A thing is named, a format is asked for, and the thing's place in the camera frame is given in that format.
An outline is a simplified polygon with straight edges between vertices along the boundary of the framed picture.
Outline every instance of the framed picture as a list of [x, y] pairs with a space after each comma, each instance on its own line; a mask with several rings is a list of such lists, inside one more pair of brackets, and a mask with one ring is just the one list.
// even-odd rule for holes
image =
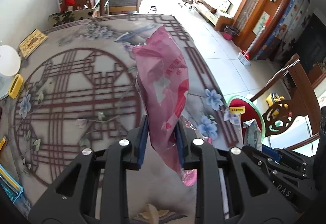
[[270, 15], [267, 12], [263, 12], [259, 21], [257, 22], [255, 28], [252, 30], [254, 34], [258, 35], [261, 28], [264, 26], [266, 21], [269, 19]]
[[223, 0], [221, 5], [218, 7], [218, 9], [227, 13], [229, 11], [231, 5], [232, 5], [231, 1]]

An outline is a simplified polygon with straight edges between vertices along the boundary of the cable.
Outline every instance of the cable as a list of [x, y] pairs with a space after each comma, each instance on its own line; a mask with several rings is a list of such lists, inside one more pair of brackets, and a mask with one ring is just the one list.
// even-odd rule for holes
[[286, 67], [280, 69], [280, 70], [279, 70], [278, 72], [276, 72], [275, 75], [274, 75], [273, 77], [271, 77], [271, 79], [270, 79], [270, 80], [265, 84], [265, 87], [266, 87], [268, 84], [270, 84], [270, 83], [272, 82], [272, 80], [275, 79], [276, 76], [277, 76], [279, 73], [281, 73], [281, 72], [283, 72], [283, 71], [286, 71], [286, 72], [283, 74], [283, 77], [284, 77], [284, 76], [289, 72], [288, 69], [291, 68], [291, 67], [293, 67], [293, 66], [295, 66], [295, 65], [298, 64], [299, 62], [300, 62], [300, 59], [298, 59], [298, 60], [296, 60], [295, 62], [293, 62], [292, 64], [290, 64], [290, 65], [288, 65], [288, 66], [286, 66]]

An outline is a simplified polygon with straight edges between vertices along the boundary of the yellow object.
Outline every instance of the yellow object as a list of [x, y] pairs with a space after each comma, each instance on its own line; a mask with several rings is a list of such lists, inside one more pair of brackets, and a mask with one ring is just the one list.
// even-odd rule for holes
[[7, 142], [7, 138], [4, 136], [3, 139], [0, 142], [0, 151], [1, 151], [2, 147], [5, 145], [6, 142]]
[[41, 43], [48, 38], [47, 35], [36, 29], [19, 45], [23, 57], [28, 57]]
[[[285, 98], [283, 96], [278, 96], [277, 93], [273, 92], [271, 93], [270, 95], [267, 96], [266, 98], [266, 102], [268, 103], [268, 106], [271, 107], [275, 102], [280, 102], [282, 100], [284, 100]], [[275, 115], [278, 115], [280, 112], [278, 109], [276, 109], [272, 115], [275, 116]]]
[[10, 183], [11, 186], [15, 188], [17, 191], [20, 190], [19, 186], [13, 180], [11, 180], [11, 178], [8, 177], [7, 173], [4, 172], [1, 168], [0, 168], [0, 175], [2, 175], [6, 179], [6, 181]]
[[231, 113], [239, 113], [244, 114], [246, 112], [246, 108], [244, 106], [239, 107], [229, 107]]
[[22, 84], [24, 82], [24, 79], [23, 77], [20, 75], [20, 74], [17, 74], [14, 79], [12, 80], [12, 83], [10, 85], [10, 88], [9, 88], [9, 96], [12, 98], [12, 99], [15, 99], [22, 87]]

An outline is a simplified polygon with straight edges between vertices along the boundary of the red round cushion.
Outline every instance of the red round cushion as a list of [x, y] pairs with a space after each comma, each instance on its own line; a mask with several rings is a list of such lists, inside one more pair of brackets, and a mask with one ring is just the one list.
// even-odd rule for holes
[[[233, 99], [229, 105], [229, 107], [239, 107], [239, 106], [244, 106], [246, 108], [246, 112], [241, 115], [241, 126], [242, 126], [242, 123], [245, 121], [256, 119], [259, 129], [260, 129], [260, 131], [262, 131], [260, 116], [248, 102], [245, 102], [244, 100], [241, 100], [241, 99]], [[247, 129], [243, 128], [243, 126], [242, 126], [242, 137], [243, 138], [245, 136], [246, 130]]]

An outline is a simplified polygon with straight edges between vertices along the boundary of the tv stand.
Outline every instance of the tv stand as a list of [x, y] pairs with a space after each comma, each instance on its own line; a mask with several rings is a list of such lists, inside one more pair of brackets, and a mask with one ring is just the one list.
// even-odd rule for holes
[[224, 25], [234, 23], [231, 15], [218, 11], [218, 6], [213, 0], [193, 0], [193, 2], [196, 10], [214, 25], [214, 30], [221, 31]]

